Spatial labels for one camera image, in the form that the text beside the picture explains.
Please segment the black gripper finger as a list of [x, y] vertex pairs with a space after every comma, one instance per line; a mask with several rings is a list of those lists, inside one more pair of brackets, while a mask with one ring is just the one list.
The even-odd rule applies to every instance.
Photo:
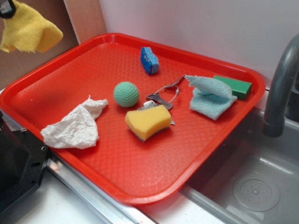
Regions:
[[16, 7], [12, 0], [0, 0], [0, 17], [10, 19], [14, 16]]

